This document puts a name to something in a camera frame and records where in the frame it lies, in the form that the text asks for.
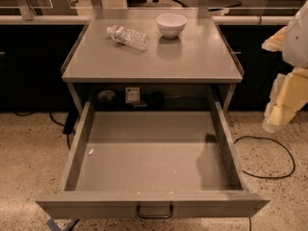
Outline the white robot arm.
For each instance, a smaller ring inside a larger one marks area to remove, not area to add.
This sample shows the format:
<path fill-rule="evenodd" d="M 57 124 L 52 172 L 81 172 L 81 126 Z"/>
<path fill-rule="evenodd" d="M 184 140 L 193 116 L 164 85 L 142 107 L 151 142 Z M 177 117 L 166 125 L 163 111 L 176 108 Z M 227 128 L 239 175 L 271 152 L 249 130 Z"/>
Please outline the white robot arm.
<path fill-rule="evenodd" d="M 262 48 L 282 53 L 283 61 L 294 69 L 278 74 L 264 112 L 263 128 L 271 133 L 285 128 L 308 103 L 308 2 L 288 25 L 269 37 Z"/>

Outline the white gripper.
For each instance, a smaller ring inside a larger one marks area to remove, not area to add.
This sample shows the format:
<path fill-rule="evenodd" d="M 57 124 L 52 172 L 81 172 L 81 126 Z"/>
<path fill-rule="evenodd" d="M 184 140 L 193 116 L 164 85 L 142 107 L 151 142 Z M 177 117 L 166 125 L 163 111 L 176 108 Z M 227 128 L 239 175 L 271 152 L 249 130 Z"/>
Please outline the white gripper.
<path fill-rule="evenodd" d="M 262 48 L 270 52 L 281 51 L 286 29 L 287 27 L 283 27 L 266 39 Z M 278 74 L 264 111 L 263 128 L 270 133 L 282 130 L 307 103 L 308 68 L 296 67 L 287 75 Z"/>

